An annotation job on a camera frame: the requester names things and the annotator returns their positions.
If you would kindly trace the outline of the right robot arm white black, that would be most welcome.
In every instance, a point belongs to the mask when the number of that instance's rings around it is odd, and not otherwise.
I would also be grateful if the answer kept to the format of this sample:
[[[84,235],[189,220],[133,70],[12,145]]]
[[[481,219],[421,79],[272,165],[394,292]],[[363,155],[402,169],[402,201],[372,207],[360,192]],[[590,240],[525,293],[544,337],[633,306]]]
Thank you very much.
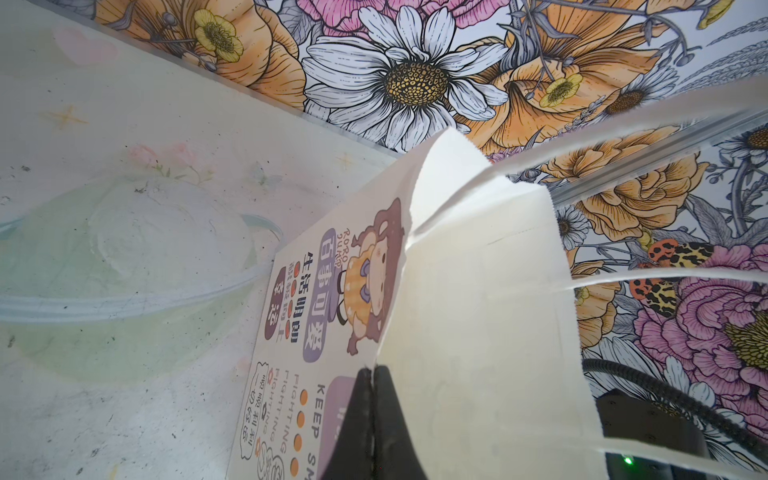
[[[703,433],[679,413],[659,403],[630,397],[614,389],[596,400],[607,438],[637,440],[707,458]],[[620,479],[706,480],[709,474],[646,458],[608,453],[608,475]]]

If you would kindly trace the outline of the white printed paper bag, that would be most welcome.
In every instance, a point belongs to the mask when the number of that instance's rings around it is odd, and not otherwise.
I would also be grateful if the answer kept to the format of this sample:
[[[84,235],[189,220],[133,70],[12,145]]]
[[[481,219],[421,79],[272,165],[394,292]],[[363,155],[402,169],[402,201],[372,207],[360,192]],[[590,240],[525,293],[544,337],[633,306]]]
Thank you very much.
[[[347,352],[332,326],[333,282],[312,278],[296,344],[262,335],[254,350],[231,479],[317,479],[329,468],[359,371],[394,377],[408,432],[427,475],[444,479],[602,479],[603,437],[580,364],[573,284],[552,197],[510,176],[601,140],[675,121],[721,122],[763,111],[763,76],[708,87],[564,134],[491,164],[446,130],[388,167],[281,250],[271,284],[289,294],[288,264],[335,263],[337,235],[400,203],[378,341]]]

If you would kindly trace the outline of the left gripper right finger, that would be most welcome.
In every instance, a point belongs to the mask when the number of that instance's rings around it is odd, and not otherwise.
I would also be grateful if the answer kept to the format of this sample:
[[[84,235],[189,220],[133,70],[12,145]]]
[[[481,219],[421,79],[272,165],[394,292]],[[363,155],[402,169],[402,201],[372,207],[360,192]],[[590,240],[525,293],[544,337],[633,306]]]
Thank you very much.
[[[379,365],[373,373],[373,467],[379,480],[426,480],[397,396],[391,372]]]

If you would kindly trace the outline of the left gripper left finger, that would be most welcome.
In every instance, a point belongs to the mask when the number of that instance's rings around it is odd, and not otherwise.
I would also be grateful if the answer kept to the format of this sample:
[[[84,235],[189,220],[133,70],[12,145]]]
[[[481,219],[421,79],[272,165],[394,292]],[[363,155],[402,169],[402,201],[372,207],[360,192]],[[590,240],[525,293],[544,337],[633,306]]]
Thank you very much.
[[[356,377],[338,439],[322,475],[323,480],[374,478],[373,374],[361,369]]]

